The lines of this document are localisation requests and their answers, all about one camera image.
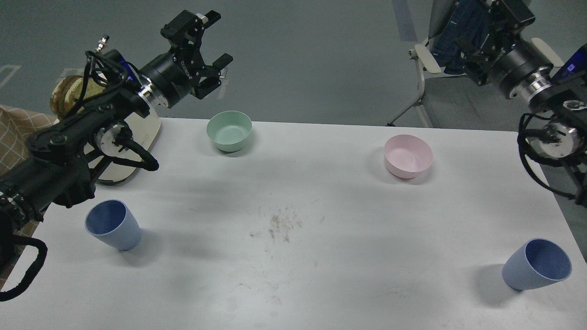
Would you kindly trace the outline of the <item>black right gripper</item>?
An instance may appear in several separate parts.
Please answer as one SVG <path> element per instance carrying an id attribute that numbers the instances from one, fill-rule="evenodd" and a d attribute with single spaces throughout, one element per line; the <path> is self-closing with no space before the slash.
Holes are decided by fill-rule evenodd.
<path id="1" fill-rule="evenodd" d="M 537 43 L 521 35 L 535 22 L 530 8 L 521 0 L 480 3 L 489 14 L 489 33 L 483 45 L 476 47 L 464 37 L 456 39 L 469 78 L 479 86 L 493 83 L 506 99 L 533 99 L 551 88 L 552 61 Z"/>

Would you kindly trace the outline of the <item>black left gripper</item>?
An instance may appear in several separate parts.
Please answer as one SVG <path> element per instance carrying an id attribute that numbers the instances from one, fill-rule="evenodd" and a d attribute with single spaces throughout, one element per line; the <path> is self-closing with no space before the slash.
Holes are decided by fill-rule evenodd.
<path id="1" fill-rule="evenodd" d="M 204 31 L 221 18 L 216 11 L 183 10 L 160 29 L 170 49 L 139 70 L 139 97 L 149 107 L 171 108 L 187 95 L 203 99 L 222 85 L 222 71 L 233 57 L 223 54 L 207 65 L 200 51 Z"/>

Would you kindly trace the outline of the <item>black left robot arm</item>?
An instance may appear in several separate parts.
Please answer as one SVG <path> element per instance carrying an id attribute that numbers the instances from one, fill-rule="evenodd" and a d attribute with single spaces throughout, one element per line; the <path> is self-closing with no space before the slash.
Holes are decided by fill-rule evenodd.
<path id="1" fill-rule="evenodd" d="M 1 176 L 1 259 L 17 246 L 32 246 L 36 259 L 19 284 L 1 293 L 3 302 L 25 292 L 44 265 L 47 246 L 19 236 L 31 221 L 43 221 L 50 204 L 71 208 L 94 198 L 96 182 L 111 165 L 156 171 L 158 161 L 133 139 L 126 118 L 148 117 L 156 106 L 174 107 L 185 96 L 198 99 L 222 85 L 222 69 L 233 61 L 223 54 L 211 65 L 200 52 L 204 32 L 221 18 L 184 10 L 161 28 L 170 49 L 143 68 L 116 50 L 87 51 L 82 91 L 63 119 L 27 139 L 28 158 Z"/>

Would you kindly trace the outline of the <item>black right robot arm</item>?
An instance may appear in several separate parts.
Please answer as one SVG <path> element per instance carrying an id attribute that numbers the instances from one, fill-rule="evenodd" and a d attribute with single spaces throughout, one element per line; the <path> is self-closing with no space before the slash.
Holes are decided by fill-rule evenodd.
<path id="1" fill-rule="evenodd" d="M 528 175 L 549 191 L 586 205 L 586 46 L 565 63 L 538 38 L 522 39 L 535 16 L 521 0 L 480 4 L 489 14 L 490 33 L 482 47 L 456 40 L 465 74 L 479 86 L 492 83 L 506 99 L 521 98 L 529 112 L 518 125 L 518 152 Z M 540 180 L 528 160 L 562 167 L 575 192 L 562 192 Z"/>

